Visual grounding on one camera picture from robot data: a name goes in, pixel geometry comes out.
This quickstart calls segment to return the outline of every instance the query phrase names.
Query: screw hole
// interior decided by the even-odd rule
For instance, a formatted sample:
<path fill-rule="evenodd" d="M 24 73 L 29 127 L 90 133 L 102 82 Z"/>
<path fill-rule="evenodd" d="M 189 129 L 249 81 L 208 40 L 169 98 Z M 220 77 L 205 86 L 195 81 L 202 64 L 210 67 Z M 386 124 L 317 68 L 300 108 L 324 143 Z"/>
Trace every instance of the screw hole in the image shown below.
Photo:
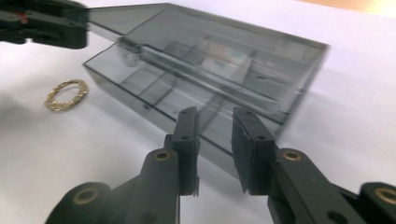
<path fill-rule="evenodd" d="M 299 161 L 301 159 L 301 156 L 299 154 L 292 151 L 287 151 L 283 153 L 283 157 L 285 157 L 289 161 Z"/>
<path fill-rule="evenodd" d="M 375 189 L 375 194 L 382 201 L 396 205 L 396 190 L 387 188 Z"/>
<path fill-rule="evenodd" d="M 75 195 L 73 202 L 75 204 L 86 204 L 95 200 L 99 195 L 97 189 L 83 189 Z"/>
<path fill-rule="evenodd" d="M 159 151 L 154 155 L 156 161 L 166 161 L 171 157 L 171 154 L 167 151 Z"/>
<path fill-rule="evenodd" d="M 343 215 L 341 215 L 337 212 L 334 212 L 334 211 L 328 212 L 327 217 L 334 223 L 347 224 L 347 219 Z"/>

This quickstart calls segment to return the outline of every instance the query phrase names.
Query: black plastic part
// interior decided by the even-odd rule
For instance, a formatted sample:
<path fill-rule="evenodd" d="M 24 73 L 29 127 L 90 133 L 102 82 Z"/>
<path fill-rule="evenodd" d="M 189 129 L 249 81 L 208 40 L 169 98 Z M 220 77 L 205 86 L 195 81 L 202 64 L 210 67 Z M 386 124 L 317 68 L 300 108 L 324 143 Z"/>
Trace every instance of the black plastic part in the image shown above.
<path fill-rule="evenodd" d="M 178 222 L 178 156 L 172 149 L 157 149 L 145 159 L 122 223 Z"/>
<path fill-rule="evenodd" d="M 0 7 L 11 10 L 0 10 L 0 41 L 24 44 L 31 38 L 36 43 L 68 49 L 87 46 L 89 11 L 82 4 L 65 0 L 6 1 Z"/>
<path fill-rule="evenodd" d="M 103 221 L 101 223 L 119 224 L 123 222 L 138 179 L 139 176 L 136 176 L 111 190 L 111 197 L 105 209 L 106 213 L 103 213 L 100 218 Z"/>
<path fill-rule="evenodd" d="M 274 224 L 293 224 L 295 215 L 286 203 L 281 203 L 277 199 L 268 197 L 268 208 Z"/>
<path fill-rule="evenodd" d="M 384 183 L 366 183 L 358 198 L 361 215 L 368 223 L 396 223 L 396 188 Z"/>
<path fill-rule="evenodd" d="M 233 110 L 232 151 L 242 189 L 251 195 L 268 194 L 268 161 L 275 157 L 274 137 L 253 112 L 236 107 Z"/>
<path fill-rule="evenodd" d="M 165 137 L 164 145 L 170 146 L 179 157 L 180 195 L 198 195 L 199 120 L 196 107 L 186 108 L 178 113 L 172 141 L 169 142 L 168 135 Z"/>
<path fill-rule="evenodd" d="M 295 215 L 294 223 L 366 223 L 330 183 L 315 164 L 301 151 L 283 148 L 270 163 L 278 189 L 270 195 L 275 199 L 286 198 Z"/>
<path fill-rule="evenodd" d="M 110 197 L 110 187 L 102 183 L 85 183 L 67 192 L 52 210 L 47 224 L 94 224 L 100 221 Z"/>
<path fill-rule="evenodd" d="M 338 192 L 340 192 L 340 194 L 344 197 L 344 199 L 353 207 L 353 209 L 359 212 L 359 205 L 358 205 L 359 195 L 336 185 L 334 185 L 334 187 L 338 190 Z"/>

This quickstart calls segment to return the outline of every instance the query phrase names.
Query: white table surface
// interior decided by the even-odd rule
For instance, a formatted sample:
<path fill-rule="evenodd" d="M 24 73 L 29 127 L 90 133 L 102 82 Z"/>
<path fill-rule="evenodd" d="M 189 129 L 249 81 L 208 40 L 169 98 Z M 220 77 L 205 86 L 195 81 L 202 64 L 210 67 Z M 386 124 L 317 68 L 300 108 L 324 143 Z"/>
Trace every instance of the white table surface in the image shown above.
<path fill-rule="evenodd" d="M 157 1 L 82 1 L 88 7 Z M 306 153 L 334 184 L 396 185 L 396 20 L 290 0 L 172 1 L 332 46 L 278 144 Z M 85 49 L 0 43 L 0 223 L 43 223 L 71 188 L 114 188 L 140 172 L 165 132 L 98 88 L 82 64 L 110 46 L 90 34 Z M 72 78 L 90 92 L 75 108 L 44 107 Z M 75 90 L 65 92 L 66 99 Z M 265 197 L 200 157 L 200 196 L 181 198 L 181 223 L 272 223 Z"/>

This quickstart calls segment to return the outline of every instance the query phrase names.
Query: transparent plastic box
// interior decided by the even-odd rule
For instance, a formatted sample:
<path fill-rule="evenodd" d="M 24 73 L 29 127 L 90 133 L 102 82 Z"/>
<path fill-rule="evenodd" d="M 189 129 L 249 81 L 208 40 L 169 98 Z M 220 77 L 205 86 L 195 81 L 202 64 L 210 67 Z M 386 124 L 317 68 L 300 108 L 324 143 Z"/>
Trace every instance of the transparent plastic box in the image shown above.
<path fill-rule="evenodd" d="M 91 29 L 115 41 L 85 63 L 105 90 L 172 132 L 177 113 L 201 110 L 201 154 L 236 174 L 235 106 L 279 135 L 327 45 L 170 4 L 91 9 Z"/>

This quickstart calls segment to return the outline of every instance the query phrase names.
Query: gold ring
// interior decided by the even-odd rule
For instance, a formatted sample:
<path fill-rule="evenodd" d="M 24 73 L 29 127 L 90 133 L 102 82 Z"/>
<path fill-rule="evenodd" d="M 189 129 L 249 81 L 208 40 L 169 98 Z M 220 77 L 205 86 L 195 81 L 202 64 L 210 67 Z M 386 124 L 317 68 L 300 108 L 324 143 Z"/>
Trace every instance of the gold ring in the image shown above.
<path fill-rule="evenodd" d="M 71 84 L 78 84 L 79 87 L 79 91 L 77 96 L 75 96 L 72 100 L 69 100 L 65 103 L 58 103 L 54 100 L 55 95 L 64 87 L 71 85 Z M 80 102 L 85 95 L 88 93 L 88 86 L 87 84 L 81 80 L 81 79 L 72 79 L 72 80 L 68 80 L 64 83 L 59 84 L 58 86 L 56 86 L 54 89 L 52 89 L 52 91 L 49 93 L 49 96 L 47 97 L 47 101 L 45 103 L 45 105 L 54 111 L 60 111 L 60 110 L 64 110 L 66 108 L 69 108 L 70 106 L 73 106 L 75 104 L 77 104 L 78 102 Z"/>

